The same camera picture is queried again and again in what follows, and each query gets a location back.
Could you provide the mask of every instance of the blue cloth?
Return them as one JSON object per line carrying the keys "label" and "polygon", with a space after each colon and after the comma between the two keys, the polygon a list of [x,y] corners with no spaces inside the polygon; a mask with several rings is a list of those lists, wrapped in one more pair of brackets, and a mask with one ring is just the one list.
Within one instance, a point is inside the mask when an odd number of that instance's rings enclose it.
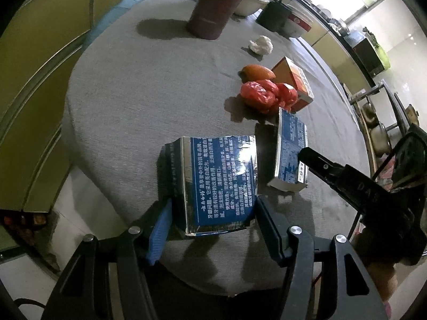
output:
{"label": "blue cloth", "polygon": [[86,36],[86,39],[83,43],[82,50],[85,51],[88,46],[99,36],[104,30],[119,19],[123,14],[129,11],[133,6],[138,2],[144,0],[122,0],[118,5],[114,6],[102,19],[97,23],[97,25],[89,32]]}

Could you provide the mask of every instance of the gray tablecloth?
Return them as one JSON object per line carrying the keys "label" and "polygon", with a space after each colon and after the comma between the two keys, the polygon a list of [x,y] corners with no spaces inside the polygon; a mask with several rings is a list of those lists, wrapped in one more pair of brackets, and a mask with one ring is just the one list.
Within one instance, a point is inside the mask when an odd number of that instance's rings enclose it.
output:
{"label": "gray tablecloth", "polygon": [[[83,53],[70,78],[62,127],[72,158],[130,222],[166,194],[165,143],[181,136],[255,134],[258,193],[311,234],[347,234],[355,211],[314,175],[296,194],[266,186],[274,163],[274,127],[257,121],[259,116],[236,99],[238,72],[245,65],[272,68],[283,56],[291,58],[305,71],[315,95],[297,114],[308,127],[309,145],[369,174],[362,134],[334,85],[337,79],[327,76],[330,69],[319,65],[322,61],[306,43],[284,39],[252,19],[233,17],[215,41],[192,37],[185,24],[196,1],[145,0]],[[262,34],[271,38],[273,53],[254,58],[248,42]],[[257,226],[169,241],[161,262],[187,284],[214,294],[279,287],[284,276],[269,258]]]}

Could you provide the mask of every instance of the crumpled red plastic bag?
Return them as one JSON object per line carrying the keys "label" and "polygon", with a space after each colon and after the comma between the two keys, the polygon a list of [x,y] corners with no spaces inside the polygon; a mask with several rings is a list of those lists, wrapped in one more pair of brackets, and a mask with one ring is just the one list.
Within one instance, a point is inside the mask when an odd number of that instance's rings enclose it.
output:
{"label": "crumpled red plastic bag", "polygon": [[290,112],[298,101],[298,92],[291,85],[275,84],[268,79],[243,84],[240,95],[249,107],[262,114],[277,113],[279,107]]}
{"label": "crumpled red plastic bag", "polygon": [[263,114],[267,114],[270,107],[276,102],[276,96],[257,82],[243,84],[240,88],[240,95],[249,107],[255,108]]}

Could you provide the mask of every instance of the cardboard box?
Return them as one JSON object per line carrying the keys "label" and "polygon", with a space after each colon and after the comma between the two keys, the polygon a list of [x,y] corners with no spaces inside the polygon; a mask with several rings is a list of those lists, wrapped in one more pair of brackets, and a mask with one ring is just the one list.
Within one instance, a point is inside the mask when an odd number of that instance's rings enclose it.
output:
{"label": "cardboard box", "polygon": [[308,167],[298,161],[307,146],[307,127],[295,115],[279,108],[274,177],[268,185],[281,191],[297,192],[307,187]]}
{"label": "cardboard box", "polygon": [[166,144],[173,219],[186,236],[245,229],[257,189],[255,136],[181,137]]}
{"label": "cardboard box", "polygon": [[286,83],[292,85],[298,92],[298,102],[291,107],[291,112],[295,113],[303,109],[306,105],[313,102],[314,95],[310,83],[304,71],[296,66],[288,57],[284,57],[274,66],[273,70],[276,78],[275,83]]}

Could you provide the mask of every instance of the black container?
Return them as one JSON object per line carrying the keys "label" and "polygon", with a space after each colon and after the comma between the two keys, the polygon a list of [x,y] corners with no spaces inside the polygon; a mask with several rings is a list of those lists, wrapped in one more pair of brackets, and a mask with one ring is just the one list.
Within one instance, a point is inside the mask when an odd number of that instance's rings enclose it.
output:
{"label": "black container", "polygon": [[272,32],[280,32],[291,14],[291,10],[283,3],[271,1],[257,18],[257,23]]}

